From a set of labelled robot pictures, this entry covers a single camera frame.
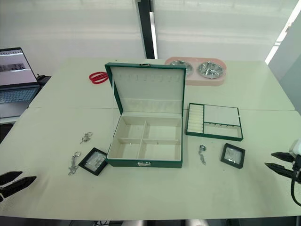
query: stainless steel bowl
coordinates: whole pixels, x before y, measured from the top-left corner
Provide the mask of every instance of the stainless steel bowl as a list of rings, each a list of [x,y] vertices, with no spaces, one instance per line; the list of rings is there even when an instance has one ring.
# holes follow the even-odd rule
[[[186,67],[186,76],[191,75],[192,74],[192,66],[190,63],[183,61],[183,60],[175,60],[173,62],[170,63],[170,65],[182,65]]]
[[[203,77],[209,78],[209,79],[217,79],[222,76],[223,72],[224,72],[224,69],[222,68],[222,66],[220,66],[216,63],[212,63],[210,61],[202,63],[198,67],[198,73],[200,75],[202,75]]]

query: laptop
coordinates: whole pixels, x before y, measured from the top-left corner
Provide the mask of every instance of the laptop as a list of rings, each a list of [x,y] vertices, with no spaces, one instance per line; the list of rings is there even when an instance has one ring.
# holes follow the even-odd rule
[[[0,49],[0,118],[20,116],[39,89],[22,49]]]

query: laptop screen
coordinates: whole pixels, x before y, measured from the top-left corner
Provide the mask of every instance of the laptop screen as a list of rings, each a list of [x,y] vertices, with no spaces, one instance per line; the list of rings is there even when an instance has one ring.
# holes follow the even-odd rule
[[[0,49],[0,86],[36,82],[21,48]]]

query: green jewelry box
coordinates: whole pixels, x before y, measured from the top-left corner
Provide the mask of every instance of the green jewelry box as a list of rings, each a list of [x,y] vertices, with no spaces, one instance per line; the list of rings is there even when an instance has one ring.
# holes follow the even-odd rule
[[[190,136],[243,140],[236,107],[189,103],[185,132]]]
[[[181,168],[185,67],[107,63],[105,68],[121,115],[106,161]]]

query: metal latch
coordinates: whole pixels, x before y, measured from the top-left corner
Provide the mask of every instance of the metal latch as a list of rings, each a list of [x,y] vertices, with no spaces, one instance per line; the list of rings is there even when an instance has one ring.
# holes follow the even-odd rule
[[[150,67],[151,64],[139,64],[140,67]]]
[[[138,166],[150,166],[151,162],[150,161],[139,161]]]

